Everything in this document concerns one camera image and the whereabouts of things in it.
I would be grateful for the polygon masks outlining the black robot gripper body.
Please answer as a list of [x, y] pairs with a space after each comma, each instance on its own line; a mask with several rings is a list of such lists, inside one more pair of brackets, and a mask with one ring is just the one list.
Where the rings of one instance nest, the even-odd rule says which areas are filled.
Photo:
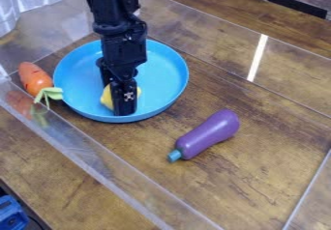
[[113, 78], [136, 77], [137, 67], [148, 60], [147, 35], [147, 22], [136, 21], [125, 32], [101, 38], [102, 59]]

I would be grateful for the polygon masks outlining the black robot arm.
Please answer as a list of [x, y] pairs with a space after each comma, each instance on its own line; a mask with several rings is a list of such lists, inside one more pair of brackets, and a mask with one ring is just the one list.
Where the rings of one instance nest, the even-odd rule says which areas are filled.
[[148, 61], [148, 24], [135, 12], [139, 0], [88, 0], [93, 30], [101, 37], [102, 57], [97, 60], [104, 86], [109, 86], [116, 116], [137, 109], [137, 67]]

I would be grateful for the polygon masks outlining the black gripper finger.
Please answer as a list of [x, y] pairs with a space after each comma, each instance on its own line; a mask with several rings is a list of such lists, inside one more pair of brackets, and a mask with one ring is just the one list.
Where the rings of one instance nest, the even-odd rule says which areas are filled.
[[102, 58], [100, 58], [97, 60], [97, 66], [100, 68], [100, 72], [101, 72], [101, 79], [102, 79], [102, 83], [104, 83], [104, 86], [108, 86], [113, 80], [113, 73], [110, 72], [108, 66], [106, 66], [106, 63], [104, 61]]
[[137, 109], [137, 82], [135, 79], [121, 81], [115, 79], [110, 82], [112, 100], [115, 115], [128, 116]]

